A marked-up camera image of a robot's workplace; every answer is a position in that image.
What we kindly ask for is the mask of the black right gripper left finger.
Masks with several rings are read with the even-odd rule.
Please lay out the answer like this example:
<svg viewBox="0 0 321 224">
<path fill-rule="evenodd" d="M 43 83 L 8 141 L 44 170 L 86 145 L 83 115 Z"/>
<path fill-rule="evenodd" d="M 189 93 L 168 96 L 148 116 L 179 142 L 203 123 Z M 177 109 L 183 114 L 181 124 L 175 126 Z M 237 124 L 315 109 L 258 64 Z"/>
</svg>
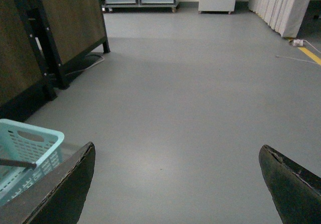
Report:
<svg viewBox="0 0 321 224">
<path fill-rule="evenodd" d="M 1 206 L 1 223 L 77 223 L 95 167 L 92 142 Z"/>
</svg>

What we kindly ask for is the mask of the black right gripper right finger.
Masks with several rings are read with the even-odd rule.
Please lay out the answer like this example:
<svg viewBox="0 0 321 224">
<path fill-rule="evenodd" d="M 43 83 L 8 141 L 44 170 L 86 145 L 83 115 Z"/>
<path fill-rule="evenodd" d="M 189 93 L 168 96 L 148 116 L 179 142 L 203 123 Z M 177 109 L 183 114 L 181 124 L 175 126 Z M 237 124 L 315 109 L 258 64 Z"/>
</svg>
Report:
<svg viewBox="0 0 321 224">
<path fill-rule="evenodd" d="M 258 159 L 282 223 L 320 223 L 320 177 L 269 145 Z"/>
</svg>

